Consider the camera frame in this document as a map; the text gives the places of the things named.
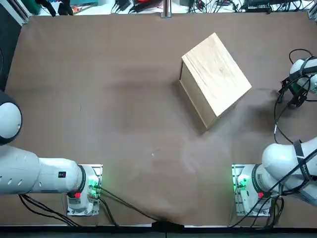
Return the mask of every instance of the wire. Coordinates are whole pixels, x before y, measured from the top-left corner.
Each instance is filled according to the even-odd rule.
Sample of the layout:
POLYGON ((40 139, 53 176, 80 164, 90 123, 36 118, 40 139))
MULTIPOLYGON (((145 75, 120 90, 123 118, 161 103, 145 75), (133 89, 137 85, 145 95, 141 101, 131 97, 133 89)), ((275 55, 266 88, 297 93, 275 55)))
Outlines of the wire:
POLYGON ((33 204, 34 206, 39 207, 39 208, 41 208, 41 209, 44 210, 44 211, 57 214, 59 217, 61 217, 61 218, 63 218, 63 219, 66 219, 67 221, 71 222, 73 225, 80 227, 79 224, 77 224, 76 222, 74 222, 73 220, 71 220, 70 218, 68 218, 67 216, 65 216, 65 215, 63 215, 63 214, 61 214, 61 213, 59 213, 59 212, 54 211, 53 209, 51 209, 51 208, 49 208, 48 206, 44 205, 43 203, 37 201, 36 199, 34 199, 34 198, 32 198, 32 197, 30 197, 30 196, 28 196, 28 195, 26 195, 26 194, 22 195, 22 197, 23 197, 25 200, 27 200, 29 203, 33 204))
MULTIPOLYGON (((313 54, 312 54, 310 51, 308 51, 308 50, 306 50, 306 49, 302 49, 302 48, 297 48, 297 49, 292 50, 292 51, 289 53, 289 55, 288 55, 288 58, 289 58, 289 60, 291 61, 292 64, 294 64, 294 63, 293 63, 293 61, 292 61, 291 55, 292 55, 293 52, 296 52, 296 51, 304 51, 304 52, 307 52, 307 53, 310 54, 311 57, 313 57, 313 54)), ((282 130, 279 128, 279 126, 278 126, 277 123, 278 123, 279 119, 281 118, 282 114, 286 111, 286 109, 287 109, 287 108, 290 106, 290 104, 293 102, 293 100, 298 98, 298 96, 299 96, 299 94, 302 92, 302 90, 305 89, 305 88, 304 88, 305 85, 306 85, 307 83, 309 83, 308 89, 307 89, 307 90, 305 91, 305 93, 303 94, 303 96, 305 96, 305 97, 307 96, 307 94, 308 94, 308 92, 309 92, 309 90, 310 90, 310 87, 311 87, 311 77, 312 77, 312 76, 301 75, 300 77, 297 77, 297 78, 293 79, 292 81, 288 82, 285 86, 283 86, 283 89, 282 89, 280 95, 279 95, 278 98, 276 99, 275 104, 274 104, 274 111, 273 111, 273 117, 274 117, 274 122, 275 122, 275 128, 274 128, 273 136, 274 136, 274 141, 275 141, 277 144, 279 144, 279 143, 277 142, 277 139, 276 139, 276 129, 284 136, 284 138, 285 138, 287 141, 289 141, 291 144, 293 144, 293 141, 292 141, 291 139, 289 139, 289 138, 282 132, 282 130), (307 78, 307 77, 308 77, 308 80, 301 86, 301 88, 297 91, 297 93, 293 96, 293 98, 292 98, 291 100, 289 100, 289 102, 286 104, 285 108, 281 111, 281 113, 280 113, 280 115, 278 116, 278 118, 276 118, 276 108, 277 108, 277 104, 281 101, 281 99, 283 98, 285 92, 292 86, 292 84, 297 83, 298 80, 300 80, 301 78, 307 78)), ((307 100, 307 99, 306 99, 305 101, 308 101, 308 102, 317 102, 317 100, 307 100)))
POLYGON ((295 10, 294 11, 298 11, 301 8, 303 2, 302 2, 302 0, 299 0, 299 2, 300 2, 299 6, 296 6, 296 4, 294 2, 292 2, 292 4, 295 6, 295 10))
POLYGON ((302 48, 297 48, 297 49, 292 50, 292 51, 288 54, 288 58, 289 58, 289 60, 291 61, 291 63, 293 63, 292 58, 291 58, 291 55, 292 55, 292 53, 295 52, 295 51, 305 51, 305 52, 307 52, 308 54, 310 54, 311 56, 313 56, 313 54, 312 54, 309 50, 302 49, 302 48))
MULTIPOLYGON (((299 163, 297 166, 295 166, 290 172, 288 172, 283 178, 281 178, 273 187, 271 187, 267 192, 271 192, 276 186, 278 186, 281 182, 283 182, 286 178, 288 178, 292 173, 294 173, 300 166, 303 165, 303 163, 307 163, 309 160, 311 160, 315 155, 317 155, 317 149, 314 150, 312 153, 310 153, 301 163, 299 163)), ((263 199, 261 197, 255 204, 254 206, 250 209, 250 211, 243 217, 241 218, 237 223, 231 226, 235 227, 236 225, 240 224, 246 217, 250 215, 250 213, 255 209, 255 207, 259 204, 259 202, 263 199)))
POLYGON ((306 9, 309 5, 311 5, 312 3, 314 3, 314 0, 312 0, 309 4, 306 5, 306 7, 303 7, 302 10, 306 9))
POLYGON ((276 10, 275 12, 280 11, 283 6, 284 6, 284 4, 280 4, 279 7, 277 8, 277 10, 276 10))
POLYGON ((131 209, 137 211, 138 213, 142 214, 143 216, 146 216, 146 217, 148 217, 148 218, 150 218, 150 219, 152 219, 152 220, 155 220, 155 221, 159 221, 159 219, 147 215, 146 213, 144 213, 143 211, 141 211, 141 210, 138 209, 137 207, 135 207, 135 206, 133 206, 132 204, 130 204, 130 203, 124 201, 123 199, 121 199, 121 198, 119 198, 118 196, 114 195, 112 192, 110 192, 110 191, 108 191, 108 190, 102 188, 101 186, 95 186, 95 187, 96 187, 96 188, 100 188, 101 190, 105 191, 106 193, 108 193, 108 194, 110 194, 111 196, 115 197, 116 199, 120 200, 120 201, 123 202, 127 207, 129 207, 129 208, 131 208, 131 209))
POLYGON ((112 8, 111 8, 110 14, 113 13, 112 11, 113 11, 113 9, 115 8, 115 6, 117 6, 117 1, 114 2, 114 5, 113 5, 112 8))
POLYGON ((271 199, 271 197, 268 197, 268 198, 265 200, 265 202, 262 204, 262 206, 260 207, 260 209, 259 209, 259 211, 258 211, 256 217, 254 218, 254 220, 253 220, 252 225, 250 226, 250 228, 255 224, 255 222, 257 221, 257 218, 259 217, 259 214, 260 214, 262 208, 264 207, 264 205, 265 205, 270 199, 271 199))
POLYGON ((112 215, 112 213, 110 212, 109 206, 108 206, 108 204, 106 203, 106 201, 104 201, 101 197, 99 198, 99 200, 100 200, 100 201, 104 204, 104 206, 106 207, 111 223, 112 223, 113 225, 115 225, 116 227, 119 227, 118 223, 114 220, 113 215, 112 215))
POLYGON ((23 199, 26 199, 26 198, 24 198, 23 195, 19 195, 19 198, 20 198, 21 202, 23 203, 23 205, 24 205, 29 211, 31 211, 31 212, 33 212, 33 213, 35 213, 35 214, 37 214, 37 215, 40 215, 40 216, 57 219, 57 220, 59 220, 59 221, 62 221, 62 222, 64 222, 64 223, 67 223, 69 226, 73 226, 70 222, 68 222, 68 221, 66 221, 66 220, 64 220, 64 219, 60 219, 60 218, 55 217, 55 216, 50 216, 50 215, 46 215, 46 214, 43 214, 43 213, 34 211, 33 209, 31 209, 31 208, 25 203, 25 201, 24 201, 23 199))
POLYGON ((216 4, 216 8, 214 9, 213 13, 215 13, 215 12, 216 12, 217 7, 218 7, 218 4, 219 4, 219 1, 220 1, 220 0, 216 0, 216 1, 213 3, 213 5, 214 5, 215 3, 217 3, 217 4, 216 4))
POLYGON ((218 13, 219 12, 219 10, 220 10, 220 8, 222 7, 222 2, 219 4, 219 8, 218 8, 218 10, 216 11, 216 13, 218 13))
POLYGON ((50 15, 50 13, 48 11, 46 11, 43 7, 41 7, 41 9, 43 9, 44 12, 46 12, 47 14, 50 15))

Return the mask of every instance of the cable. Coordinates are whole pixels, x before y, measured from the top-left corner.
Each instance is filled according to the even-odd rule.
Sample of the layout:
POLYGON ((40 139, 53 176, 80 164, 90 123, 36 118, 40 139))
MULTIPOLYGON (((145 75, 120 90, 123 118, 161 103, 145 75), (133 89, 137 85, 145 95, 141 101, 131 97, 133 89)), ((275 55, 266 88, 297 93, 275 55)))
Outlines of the cable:
POLYGON ((114 5, 112 6, 112 8, 111 8, 111 11, 110 11, 110 14, 112 14, 113 12, 113 9, 115 8, 115 6, 117 6, 118 5, 118 3, 117 3, 117 0, 114 2, 114 5))
POLYGON ((217 3, 217 4, 216 4, 216 8, 214 9, 213 13, 215 13, 215 12, 216 12, 217 7, 218 7, 218 4, 219 4, 219 1, 220 1, 220 0, 216 0, 216 1, 214 2, 214 4, 215 4, 215 3, 217 3))
POLYGON ((277 10, 275 12, 278 12, 281 10, 281 8, 283 7, 284 4, 280 4, 279 7, 277 8, 277 10))
POLYGON ((116 227, 119 227, 118 223, 114 220, 113 215, 112 215, 112 213, 110 212, 109 206, 108 206, 108 204, 106 203, 106 201, 104 201, 101 197, 99 198, 99 200, 100 200, 100 201, 104 204, 104 206, 106 207, 111 223, 112 223, 113 225, 115 225, 116 227))
POLYGON ((278 223, 278 220, 279 220, 279 218, 280 218, 280 216, 282 215, 282 212, 283 212, 283 210, 284 210, 284 198, 283 197, 281 197, 281 208, 279 209, 279 211, 278 211, 278 214, 277 214, 277 218, 276 218, 276 224, 278 223))
POLYGON ((262 204, 262 206, 260 207, 260 209, 259 209, 259 211, 258 211, 256 217, 254 218, 254 220, 253 220, 252 225, 250 226, 250 228, 255 224, 255 222, 257 221, 257 218, 259 217, 259 214, 260 214, 262 208, 264 207, 264 205, 265 205, 270 199, 271 199, 271 197, 268 197, 268 198, 265 200, 265 202, 262 204))
POLYGON ((194 5, 195 5, 195 0, 189 0, 189 2, 188 2, 188 13, 196 12, 194 5))
POLYGON ((108 190, 102 188, 101 186, 95 186, 95 187, 96 187, 96 188, 100 188, 101 190, 105 191, 106 193, 108 193, 108 194, 110 194, 111 196, 115 197, 116 199, 120 200, 120 201, 123 202, 127 207, 129 207, 129 208, 131 208, 131 209, 137 211, 138 213, 142 214, 143 216, 146 216, 146 217, 148 217, 148 218, 150 218, 150 219, 152 219, 152 220, 155 220, 155 221, 159 221, 159 219, 147 215, 146 213, 144 213, 143 211, 141 211, 141 210, 138 209, 137 207, 135 207, 135 206, 133 206, 132 204, 130 204, 130 203, 124 201, 123 199, 121 199, 121 198, 119 198, 118 196, 114 195, 112 192, 110 192, 110 191, 108 191, 108 190))
POLYGON ((302 10, 306 9, 309 5, 311 5, 312 3, 314 3, 314 1, 311 1, 309 4, 306 5, 306 7, 303 7, 302 10))
MULTIPOLYGON (((274 221, 274 218, 275 218, 275 208, 278 207, 278 204, 277 204, 277 198, 275 198, 272 202, 272 206, 270 208, 270 214, 273 213, 273 221, 274 221)), ((264 226, 264 228, 270 228, 271 225, 273 224, 273 222, 271 224, 269 224, 269 221, 270 221, 270 218, 271 216, 269 216, 266 220, 266 224, 264 226)))
POLYGON ((220 10, 221 7, 222 7, 222 2, 220 3, 219 8, 218 8, 218 10, 216 11, 216 13, 219 12, 219 10, 220 10))
POLYGON ((301 8, 303 2, 302 2, 302 0, 299 0, 299 2, 300 2, 299 6, 296 6, 296 4, 294 2, 292 2, 292 4, 295 6, 295 10, 294 11, 298 11, 301 8))
POLYGON ((44 211, 57 214, 59 217, 61 217, 61 218, 65 219, 65 220, 67 220, 68 222, 71 222, 73 225, 80 227, 79 224, 77 224, 76 222, 74 222, 73 220, 71 220, 70 218, 68 218, 67 216, 65 216, 65 215, 63 215, 63 214, 61 214, 61 213, 59 213, 59 212, 54 211, 53 209, 51 209, 51 208, 49 208, 48 206, 44 205, 43 203, 37 201, 36 199, 34 199, 34 198, 32 198, 32 197, 30 197, 30 196, 28 196, 28 195, 26 195, 26 194, 22 195, 22 197, 23 197, 25 200, 27 200, 29 203, 33 204, 34 206, 36 206, 36 207, 38 207, 38 208, 41 208, 41 209, 44 210, 44 211))
POLYGON ((302 48, 294 49, 294 50, 292 50, 292 51, 288 54, 288 58, 289 58, 289 60, 291 61, 292 64, 294 64, 294 63, 293 63, 293 61, 292 61, 291 55, 292 55, 292 53, 295 52, 295 51, 305 51, 305 52, 307 52, 308 54, 310 54, 311 56, 313 56, 313 54, 312 54, 309 50, 302 49, 302 48))
MULTIPOLYGON (((291 55, 293 52, 295 51, 305 51, 307 53, 310 54, 310 57, 312 58, 313 57, 313 54, 306 50, 306 49, 302 49, 302 48, 297 48, 297 49, 294 49, 292 50, 289 55, 288 55, 288 58, 289 60, 291 61, 292 64, 293 61, 292 61, 292 58, 291 58, 291 55)), ((310 90, 310 87, 311 87, 311 77, 312 76, 307 76, 307 75, 301 75, 300 77, 297 77, 295 79, 293 79, 292 81, 288 82, 285 86, 283 86, 281 92, 280 92, 280 95, 278 96, 278 98, 276 99, 275 101, 275 104, 274 104, 274 112, 273 112, 273 117, 274 117, 274 122, 275 122, 275 128, 274 128, 274 133, 273 133, 273 136, 274 136, 274 141, 279 144, 277 142, 277 139, 276 139, 276 129, 278 129, 278 131, 284 136, 284 138, 289 141, 291 144, 293 144, 293 141, 291 139, 289 139, 283 132, 282 130, 279 128, 279 126, 277 125, 280 117, 282 116, 282 114, 286 111, 286 109, 290 106, 290 104, 293 102, 294 99, 297 99, 299 97, 299 94, 302 93, 302 90, 305 89, 305 85, 307 83, 309 83, 309 86, 308 86, 308 89, 305 89, 305 93, 303 93, 303 97, 306 97, 307 98, 307 94, 310 90), (297 93, 293 96, 293 98, 286 104, 285 108, 282 110, 282 112, 280 113, 280 115, 278 116, 278 118, 276 118, 276 108, 277 108, 277 104, 281 101, 281 99, 283 98, 285 92, 292 86, 293 83, 297 83, 301 78, 307 78, 308 77, 308 80, 301 86, 301 88, 297 91, 297 93)), ((317 100, 308 100, 308 102, 317 102, 317 100)))
POLYGON ((20 198, 21 202, 23 203, 23 205, 24 205, 29 211, 31 211, 31 212, 33 212, 33 213, 35 213, 35 214, 37 214, 37 215, 40 215, 40 216, 55 218, 55 219, 57 219, 57 220, 59 220, 59 221, 62 221, 62 222, 64 222, 64 223, 67 223, 69 226, 73 226, 71 223, 69 223, 69 222, 66 221, 66 220, 60 219, 60 218, 55 217, 55 216, 50 216, 50 215, 46 215, 46 214, 43 214, 43 213, 34 211, 33 209, 31 209, 31 208, 25 203, 25 201, 23 200, 23 195, 19 195, 19 198, 20 198))
POLYGON ((50 15, 50 13, 48 11, 46 11, 43 7, 41 7, 41 9, 43 9, 44 12, 46 12, 48 15, 50 15))
MULTIPOLYGON (((295 166, 290 172, 288 172, 283 178, 281 178, 273 187, 271 187, 267 192, 271 192, 276 186, 278 186, 281 182, 283 182, 287 177, 289 177, 292 173, 294 173, 300 166, 303 165, 303 163, 307 163, 309 160, 311 160, 315 155, 317 155, 317 149, 314 150, 312 153, 310 153, 303 161, 301 164, 298 164, 297 166, 295 166)), ((241 218, 237 223, 235 223, 234 225, 231 226, 235 227, 236 225, 240 224, 246 217, 248 217, 250 215, 250 213, 255 209, 255 207, 259 204, 259 202, 263 199, 260 198, 255 204, 254 206, 250 209, 250 211, 243 217, 241 218)))

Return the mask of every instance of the label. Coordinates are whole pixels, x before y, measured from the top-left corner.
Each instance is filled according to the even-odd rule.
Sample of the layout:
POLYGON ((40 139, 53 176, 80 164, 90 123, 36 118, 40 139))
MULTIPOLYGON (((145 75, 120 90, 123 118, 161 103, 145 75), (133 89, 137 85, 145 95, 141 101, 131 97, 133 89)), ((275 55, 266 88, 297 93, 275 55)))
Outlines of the label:
POLYGON ((65 178, 66 177, 66 172, 65 171, 58 172, 58 177, 59 178, 65 178))

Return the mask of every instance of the black cable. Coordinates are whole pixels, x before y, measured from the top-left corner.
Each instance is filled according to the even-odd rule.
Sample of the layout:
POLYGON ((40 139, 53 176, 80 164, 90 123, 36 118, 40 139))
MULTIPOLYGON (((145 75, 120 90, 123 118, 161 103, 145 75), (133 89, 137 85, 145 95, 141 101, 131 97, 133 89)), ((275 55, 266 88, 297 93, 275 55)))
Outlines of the black cable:
POLYGON ((216 13, 219 12, 219 10, 220 10, 221 7, 222 7, 222 2, 219 4, 219 8, 218 8, 218 10, 216 11, 216 13))
POLYGON ((295 51, 305 51, 305 52, 307 52, 308 54, 310 54, 311 56, 313 56, 313 54, 312 54, 309 50, 302 49, 302 48, 294 49, 294 50, 292 50, 292 51, 288 54, 288 58, 289 58, 289 60, 291 61, 292 64, 294 64, 294 63, 293 63, 293 61, 292 61, 291 55, 292 55, 292 53, 295 52, 295 51))
MULTIPOLYGON (((289 53, 289 55, 288 55, 288 58, 289 58, 289 60, 291 61, 292 64, 294 64, 294 63, 293 63, 293 61, 292 61, 291 55, 292 55, 292 53, 295 52, 295 51, 305 51, 305 52, 309 53, 311 57, 313 57, 313 54, 312 54, 310 51, 308 51, 308 50, 306 50, 306 49, 302 49, 302 48, 297 48, 297 49, 292 50, 292 51, 289 53)), ((277 100, 275 101, 275 104, 274 104, 274 112, 273 112, 273 117, 274 117, 274 122, 275 122, 275 129, 274 129, 274 134, 273 134, 273 136, 274 136, 274 141, 275 141, 277 144, 279 144, 279 143, 278 143, 277 140, 276 140, 276 129, 278 129, 278 131, 284 136, 284 138, 285 138, 286 140, 288 140, 291 144, 293 144, 293 141, 290 140, 290 139, 282 132, 282 130, 281 130, 281 129, 279 128, 279 126, 277 125, 277 123, 278 123, 280 117, 282 116, 282 114, 283 114, 283 113, 286 111, 286 109, 289 107, 290 103, 291 103, 294 99, 298 98, 299 93, 304 89, 304 86, 305 86, 307 83, 309 83, 309 87, 308 87, 308 89, 306 90, 305 93, 306 93, 306 95, 308 94, 309 89, 310 89, 310 85, 311 85, 311 82, 310 82, 311 77, 308 78, 308 81, 306 81, 305 84, 301 86, 300 90, 298 90, 298 92, 293 96, 293 98, 286 104, 285 108, 284 108, 284 109, 282 110, 282 112, 280 113, 278 119, 276 119, 276 108, 277 108, 277 104, 278 104, 278 102, 281 101, 281 99, 282 99, 283 96, 284 96, 284 93, 291 87, 291 85, 292 85, 293 83, 297 83, 298 80, 300 80, 301 78, 306 78, 306 77, 308 77, 308 76, 307 76, 307 75, 301 75, 300 77, 298 77, 298 78, 296 78, 296 79, 294 79, 294 80, 288 82, 288 83, 283 87, 283 90, 281 91, 279 97, 278 97, 277 100)))
POLYGON ((294 2, 292 2, 292 4, 295 6, 295 10, 294 11, 298 11, 301 8, 303 2, 302 2, 302 0, 299 0, 299 2, 300 2, 299 6, 296 6, 296 4, 294 2))
POLYGON ((61 217, 62 219, 65 219, 67 220, 68 222, 71 222, 74 226, 78 226, 80 227, 79 224, 77 224, 76 222, 74 222, 73 220, 71 220, 70 218, 68 218, 67 216, 57 212, 57 211, 54 211, 53 209, 49 208, 48 206, 44 205, 43 203, 37 201, 36 199, 24 194, 24 195, 21 195, 25 200, 27 200, 29 203, 31 203, 32 205, 38 207, 38 208, 41 208, 42 210, 44 211, 47 211, 47 212, 51 212, 51 213, 54 213, 56 215, 58 215, 59 217, 61 217))
POLYGON ((59 221, 62 221, 62 222, 64 222, 64 223, 67 223, 69 226, 72 226, 68 221, 65 221, 65 220, 63 220, 63 219, 60 219, 60 218, 58 218, 58 217, 50 216, 50 215, 46 215, 46 214, 43 214, 43 213, 34 211, 32 208, 30 208, 30 207, 25 203, 25 201, 23 200, 22 195, 19 195, 19 198, 20 198, 21 202, 23 203, 23 205, 24 205, 29 211, 31 211, 31 212, 33 212, 33 213, 35 213, 35 214, 37 214, 37 215, 40 215, 40 216, 49 217, 49 218, 55 218, 55 219, 57 219, 57 220, 59 220, 59 221))
POLYGON ((215 13, 216 10, 217 10, 218 4, 219 4, 219 0, 216 0, 216 1, 213 3, 213 5, 214 5, 215 3, 217 3, 217 4, 216 4, 216 8, 215 8, 214 11, 213 11, 214 13, 215 13))
POLYGON ((254 218, 254 220, 253 220, 253 222, 252 222, 250 228, 255 224, 255 222, 257 221, 257 219, 258 219, 258 217, 259 217, 259 214, 260 214, 262 208, 264 207, 264 205, 265 205, 270 199, 271 199, 271 197, 268 197, 268 198, 265 200, 265 202, 262 204, 262 206, 260 207, 260 209, 259 209, 259 211, 258 211, 256 217, 254 218))
POLYGON ((276 108, 277 108, 278 102, 279 102, 280 99, 284 96, 284 93, 290 88, 290 86, 291 86, 293 83, 297 82, 299 79, 303 78, 303 77, 305 77, 305 76, 302 75, 302 76, 300 76, 300 77, 298 77, 298 78, 296 78, 296 79, 294 79, 294 80, 288 82, 288 83, 285 85, 285 87, 284 87, 283 91, 281 92, 281 94, 278 96, 278 98, 277 98, 276 101, 275 101, 274 110, 273 110, 273 117, 274 117, 274 122, 275 122, 275 127, 276 127, 276 128, 274 129, 274 134, 273 134, 273 135, 274 135, 274 140, 275 140, 275 142, 276 142, 277 144, 279 144, 279 143, 276 141, 276 135, 275 135, 275 134, 276 134, 276 129, 278 129, 278 131, 284 136, 284 138, 285 138, 286 140, 288 140, 291 144, 293 144, 293 141, 290 140, 290 139, 282 132, 282 130, 281 130, 281 129, 279 128, 279 126, 277 125, 277 123, 278 123, 279 118, 282 116, 283 112, 287 109, 289 102, 291 102, 291 101, 293 100, 293 98, 295 98, 295 97, 293 97, 293 98, 287 103, 287 105, 285 106, 285 108, 284 108, 284 109, 282 110, 282 112, 280 113, 278 119, 276 119, 276 108))
POLYGON ((273 209, 273 211, 271 211, 273 213, 273 220, 269 224, 268 222, 269 222, 270 217, 268 217, 268 219, 266 221, 266 225, 263 227, 263 229, 271 229, 274 227, 274 225, 276 225, 278 223, 278 220, 279 220, 279 218, 283 212, 283 209, 284 209, 284 199, 283 199, 283 197, 280 197, 280 198, 281 198, 281 208, 279 207, 279 205, 277 203, 278 198, 275 198, 273 201, 273 205, 271 207, 273 209))
POLYGON ((309 4, 306 5, 306 7, 303 7, 302 10, 304 10, 305 8, 307 8, 309 5, 311 5, 312 3, 314 3, 314 1, 311 1, 309 4))
POLYGON ((117 1, 115 1, 115 2, 114 2, 114 5, 113 5, 112 8, 111 8, 110 14, 113 13, 112 11, 113 11, 113 9, 115 8, 115 6, 117 6, 117 5, 118 5, 118 3, 117 3, 117 1))
POLYGON ((48 11, 46 11, 43 7, 41 7, 41 9, 43 9, 44 12, 46 12, 48 15, 50 15, 50 13, 48 11))
POLYGON ((210 0, 209 2, 207 2, 206 4, 205 4, 205 7, 206 7, 206 13, 208 13, 208 5, 209 4, 211 4, 211 2, 212 2, 213 0, 210 0))
POLYGON ((106 210, 108 212, 110 221, 113 225, 115 225, 116 227, 119 227, 118 223, 114 220, 112 213, 110 212, 109 206, 106 203, 106 201, 104 201, 101 197, 99 198, 99 200, 104 204, 104 206, 106 207, 106 210))
MULTIPOLYGON (((311 152, 303 161, 302 163, 298 164, 295 166, 290 172, 288 172, 283 178, 281 178, 273 187, 271 187, 267 192, 271 192, 276 186, 278 186, 281 182, 283 182, 286 178, 288 178, 292 173, 294 173, 300 166, 302 166, 304 163, 307 163, 309 160, 311 160, 315 155, 317 155, 317 149, 311 152)), ((243 217, 241 218, 237 223, 234 225, 230 226, 235 227, 236 225, 240 224, 246 217, 250 215, 250 213, 255 209, 255 207, 259 204, 259 202, 263 199, 261 197, 255 204, 254 206, 250 209, 250 211, 243 217)))
POLYGON ((155 221, 159 221, 159 219, 147 215, 146 213, 144 213, 143 211, 141 211, 141 210, 138 209, 137 207, 135 207, 135 206, 133 206, 132 204, 130 204, 130 203, 124 201, 123 199, 119 198, 118 196, 114 195, 112 192, 110 192, 110 191, 104 189, 103 187, 101 187, 101 186, 95 186, 95 187, 96 187, 96 188, 100 188, 101 190, 105 191, 106 193, 108 193, 108 194, 110 194, 111 196, 115 197, 116 199, 120 200, 120 201, 123 202, 126 206, 128 206, 129 208, 131 208, 131 209, 137 211, 138 213, 142 214, 143 216, 146 216, 146 217, 148 217, 148 218, 150 218, 150 219, 152 219, 152 220, 155 220, 155 221))
MULTIPOLYGON (((233 2, 233 1, 232 1, 233 2)), ((234 3, 234 2, 233 2, 234 3)), ((239 0, 239 4, 240 4, 240 8, 241 8, 241 6, 242 6, 242 3, 241 3, 241 1, 239 0)), ((237 11, 239 12, 239 10, 237 9, 237 11)))

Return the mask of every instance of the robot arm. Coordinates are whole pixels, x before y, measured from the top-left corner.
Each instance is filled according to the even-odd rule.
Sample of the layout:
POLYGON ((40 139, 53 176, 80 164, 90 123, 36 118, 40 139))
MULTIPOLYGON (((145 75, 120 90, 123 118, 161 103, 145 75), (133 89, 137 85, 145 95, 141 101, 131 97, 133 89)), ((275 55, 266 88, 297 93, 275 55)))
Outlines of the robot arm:
POLYGON ((238 215, 267 217, 271 207, 270 198, 280 195, 292 195, 317 206, 317 155, 306 164, 300 163, 301 159, 316 150, 317 137, 298 144, 302 155, 294 145, 272 144, 264 150, 262 164, 233 165, 233 182, 238 189, 235 200, 242 204, 242 208, 237 206, 238 215))
POLYGON ((22 113, 17 104, 0 91, 0 194, 67 193, 70 215, 90 216, 99 211, 93 185, 101 184, 92 166, 63 158, 39 158, 7 144, 19 134, 22 113))

